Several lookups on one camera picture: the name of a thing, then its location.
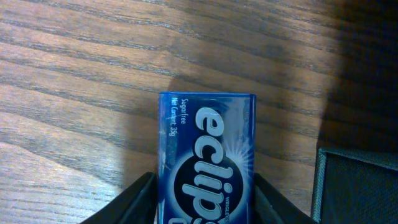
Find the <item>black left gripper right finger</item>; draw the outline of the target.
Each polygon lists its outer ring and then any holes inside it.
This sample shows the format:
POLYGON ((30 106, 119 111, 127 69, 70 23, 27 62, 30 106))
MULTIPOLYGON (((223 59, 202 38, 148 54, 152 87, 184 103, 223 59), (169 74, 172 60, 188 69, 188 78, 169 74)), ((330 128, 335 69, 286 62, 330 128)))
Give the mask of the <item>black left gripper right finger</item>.
POLYGON ((255 224, 317 224, 260 174, 254 174, 255 224))

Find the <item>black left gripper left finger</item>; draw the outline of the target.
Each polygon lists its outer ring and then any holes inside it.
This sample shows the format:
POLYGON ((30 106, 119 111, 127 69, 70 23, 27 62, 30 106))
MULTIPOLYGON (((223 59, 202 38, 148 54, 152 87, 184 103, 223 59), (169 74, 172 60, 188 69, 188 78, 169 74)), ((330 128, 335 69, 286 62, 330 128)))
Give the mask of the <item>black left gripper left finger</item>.
POLYGON ((156 208, 157 177, 146 172, 81 224, 153 224, 156 208))

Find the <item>dark green box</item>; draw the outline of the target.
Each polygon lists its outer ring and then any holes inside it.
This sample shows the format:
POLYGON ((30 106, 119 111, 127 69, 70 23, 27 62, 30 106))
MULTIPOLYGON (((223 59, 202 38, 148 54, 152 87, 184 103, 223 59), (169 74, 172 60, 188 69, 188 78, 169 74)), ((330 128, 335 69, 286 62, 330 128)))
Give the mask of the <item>dark green box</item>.
POLYGON ((320 148, 311 218, 317 223, 397 224, 397 154, 320 148))

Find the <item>blue Eclipse mints tin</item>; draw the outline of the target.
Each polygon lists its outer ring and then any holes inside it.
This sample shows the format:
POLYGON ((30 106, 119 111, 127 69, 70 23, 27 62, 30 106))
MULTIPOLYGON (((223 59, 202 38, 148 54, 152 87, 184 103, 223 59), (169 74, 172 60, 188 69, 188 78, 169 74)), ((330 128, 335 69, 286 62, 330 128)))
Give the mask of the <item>blue Eclipse mints tin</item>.
POLYGON ((159 95, 159 223, 250 223, 256 96, 159 95))

